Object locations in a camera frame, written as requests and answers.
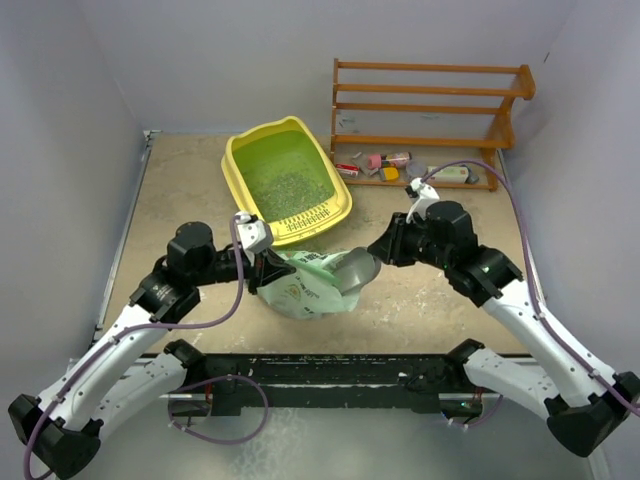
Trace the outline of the silver metal scoop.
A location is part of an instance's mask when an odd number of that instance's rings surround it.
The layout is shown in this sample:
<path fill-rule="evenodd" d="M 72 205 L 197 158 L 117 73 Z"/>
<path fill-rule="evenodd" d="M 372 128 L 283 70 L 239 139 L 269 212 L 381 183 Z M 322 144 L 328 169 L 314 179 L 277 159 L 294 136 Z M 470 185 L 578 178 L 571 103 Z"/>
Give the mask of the silver metal scoop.
<path fill-rule="evenodd" d="M 366 248 L 357 247 L 344 255 L 335 265 L 333 275 L 338 280 L 341 295 L 359 292 L 376 279 L 381 271 L 381 262 Z"/>

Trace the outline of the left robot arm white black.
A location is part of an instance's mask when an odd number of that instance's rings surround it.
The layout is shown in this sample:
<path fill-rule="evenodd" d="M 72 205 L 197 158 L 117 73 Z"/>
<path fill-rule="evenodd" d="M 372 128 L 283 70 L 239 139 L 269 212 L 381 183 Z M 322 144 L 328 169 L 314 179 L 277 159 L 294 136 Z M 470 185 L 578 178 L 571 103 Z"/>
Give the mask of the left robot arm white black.
<path fill-rule="evenodd" d="M 272 251 L 264 221 L 240 212 L 230 232 L 231 248 L 217 250 L 207 224 L 181 225 L 100 340 L 57 382 L 10 404 L 10 419 L 26 446 L 25 478 L 33 476 L 33 457 L 60 479 L 75 476 L 115 430 L 157 397 L 202 387 L 204 357 L 184 342 L 170 345 L 137 373 L 126 372 L 167 331 L 185 328 L 182 320 L 199 303 L 200 287 L 234 282 L 239 292 L 256 292 L 292 272 Z"/>

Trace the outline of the green cat litter bag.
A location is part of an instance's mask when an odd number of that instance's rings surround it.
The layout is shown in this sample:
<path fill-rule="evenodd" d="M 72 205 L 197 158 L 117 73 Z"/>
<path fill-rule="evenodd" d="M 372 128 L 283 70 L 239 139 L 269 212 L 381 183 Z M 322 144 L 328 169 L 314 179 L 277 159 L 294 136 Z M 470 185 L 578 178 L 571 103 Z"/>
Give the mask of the green cat litter bag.
<path fill-rule="evenodd" d="M 270 308 L 293 319 L 317 319 L 325 314 L 351 312 L 363 288 L 357 293 L 341 295 L 333 275 L 336 263 L 349 251 L 330 254 L 284 251 L 280 256 L 296 267 L 296 273 L 259 288 L 257 295 Z"/>

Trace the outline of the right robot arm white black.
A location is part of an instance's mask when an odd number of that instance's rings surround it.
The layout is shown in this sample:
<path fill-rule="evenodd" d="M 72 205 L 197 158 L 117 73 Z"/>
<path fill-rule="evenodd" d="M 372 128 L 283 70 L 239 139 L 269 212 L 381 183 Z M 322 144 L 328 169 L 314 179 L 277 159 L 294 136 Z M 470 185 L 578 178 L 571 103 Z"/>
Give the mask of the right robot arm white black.
<path fill-rule="evenodd" d="M 445 366 L 456 391 L 492 390 L 535 413 L 571 453 L 586 458 L 628 417 L 639 377 L 616 372 L 589 352 L 545 307 L 535 304 L 522 272 L 501 251 L 479 243 L 471 216 L 457 202 L 392 215 L 368 248 L 396 267 L 423 263 L 443 271 L 451 287 L 507 328 L 542 368 L 536 374 L 478 342 L 456 349 Z"/>

